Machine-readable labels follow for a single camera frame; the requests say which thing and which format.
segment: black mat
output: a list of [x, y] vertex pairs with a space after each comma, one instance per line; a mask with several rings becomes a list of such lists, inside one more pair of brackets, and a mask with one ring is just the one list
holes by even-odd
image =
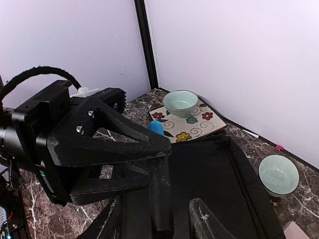
[[[175, 239], [188, 237], [188, 204], [201, 198], [237, 239], [284, 239], [268, 196], [242, 150], [228, 137], [172, 146], [169, 157]], [[151, 238], [148, 190], [123, 199], [123, 238]]]

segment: pink object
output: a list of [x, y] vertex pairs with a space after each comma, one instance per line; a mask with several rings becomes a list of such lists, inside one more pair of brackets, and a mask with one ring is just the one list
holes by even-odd
[[286, 239], [310, 239], [295, 222], [288, 222], [283, 230]]
[[282, 147], [281, 145], [277, 145], [277, 146], [276, 146], [276, 149], [279, 150], [279, 151], [283, 151], [283, 150], [284, 150], [284, 147]]

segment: light green bowl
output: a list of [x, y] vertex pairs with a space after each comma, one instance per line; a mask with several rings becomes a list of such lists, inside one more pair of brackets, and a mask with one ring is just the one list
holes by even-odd
[[259, 177], [267, 192], [273, 197], [288, 195], [295, 191], [299, 184], [296, 166], [280, 155], [271, 155], [261, 161]]
[[179, 118], [187, 117], [196, 106], [198, 97], [191, 91], [172, 91], [163, 99], [166, 109]]

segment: screw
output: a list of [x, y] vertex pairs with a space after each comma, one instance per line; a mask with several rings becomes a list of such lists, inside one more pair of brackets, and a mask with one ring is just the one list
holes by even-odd
[[81, 134], [81, 135], [84, 135], [84, 127], [79, 125], [76, 127], [76, 131]]
[[88, 115], [94, 119], [94, 111], [89, 111]]

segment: white panel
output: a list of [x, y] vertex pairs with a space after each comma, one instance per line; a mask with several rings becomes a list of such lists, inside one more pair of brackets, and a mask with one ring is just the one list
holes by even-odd
[[[91, 89], [120, 87], [128, 100], [150, 89], [133, 0], [0, 0], [0, 55], [4, 82], [48, 65]], [[4, 106], [18, 106], [57, 79], [27, 80]]]
[[147, 1], [159, 84], [319, 168], [319, 2]]

